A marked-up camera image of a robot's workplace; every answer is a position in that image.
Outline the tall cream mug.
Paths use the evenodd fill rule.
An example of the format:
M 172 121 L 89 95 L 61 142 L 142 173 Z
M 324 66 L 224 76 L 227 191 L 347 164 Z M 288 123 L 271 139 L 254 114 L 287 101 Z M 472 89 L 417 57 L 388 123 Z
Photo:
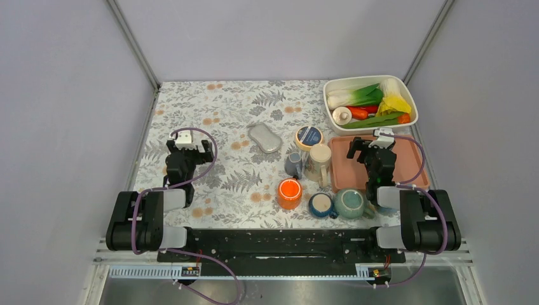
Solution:
M 326 144 L 315 144 L 309 151 L 304 174 L 310 181 L 318 183 L 321 188 L 328 186 L 328 171 L 332 152 Z

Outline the small grey mug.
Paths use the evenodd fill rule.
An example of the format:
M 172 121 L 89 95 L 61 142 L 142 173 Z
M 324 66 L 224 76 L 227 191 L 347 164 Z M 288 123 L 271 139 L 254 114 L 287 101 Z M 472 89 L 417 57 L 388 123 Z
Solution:
M 298 152 L 290 153 L 285 160 L 285 173 L 297 180 L 303 178 L 303 160 Z

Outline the dark blue mug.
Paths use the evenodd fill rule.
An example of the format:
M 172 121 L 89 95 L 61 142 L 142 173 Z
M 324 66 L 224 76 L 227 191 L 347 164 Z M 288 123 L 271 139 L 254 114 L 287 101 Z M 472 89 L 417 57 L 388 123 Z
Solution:
M 316 193 L 308 201 L 309 212 L 318 218 L 330 217 L 336 219 L 338 213 L 335 211 L 332 198 L 325 193 Z

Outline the orange mug black handle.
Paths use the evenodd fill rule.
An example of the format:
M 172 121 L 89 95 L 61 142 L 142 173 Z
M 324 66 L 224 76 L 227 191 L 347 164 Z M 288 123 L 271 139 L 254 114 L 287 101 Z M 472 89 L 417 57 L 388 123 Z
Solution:
M 282 180 L 277 187 L 277 202 L 286 210 L 293 210 L 301 203 L 303 187 L 297 179 Z

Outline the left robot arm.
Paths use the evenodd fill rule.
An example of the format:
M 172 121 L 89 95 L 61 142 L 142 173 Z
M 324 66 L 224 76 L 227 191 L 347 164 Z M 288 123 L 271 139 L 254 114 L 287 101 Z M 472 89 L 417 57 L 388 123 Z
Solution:
M 214 162 L 212 144 L 197 145 L 167 141 L 167 173 L 163 186 L 149 191 L 122 191 L 118 194 L 106 232 L 106 246 L 111 251 L 149 252 L 173 247 L 182 261 L 197 253 L 195 241 L 184 237 L 186 230 L 164 225 L 165 212 L 190 207 L 194 198 L 194 174 L 198 165 Z

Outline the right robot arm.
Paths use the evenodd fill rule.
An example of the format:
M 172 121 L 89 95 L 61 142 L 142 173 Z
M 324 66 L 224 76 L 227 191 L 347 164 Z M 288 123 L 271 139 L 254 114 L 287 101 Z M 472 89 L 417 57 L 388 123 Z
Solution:
M 397 155 L 392 151 L 396 136 L 383 133 L 376 140 L 355 137 L 346 157 L 365 166 L 365 195 L 376 207 L 398 210 L 398 226 L 378 227 L 364 245 L 368 259 L 379 262 L 390 249 L 406 249 L 437 255 L 461 246 L 461 232 L 447 191 L 429 191 L 405 182 L 395 182 Z

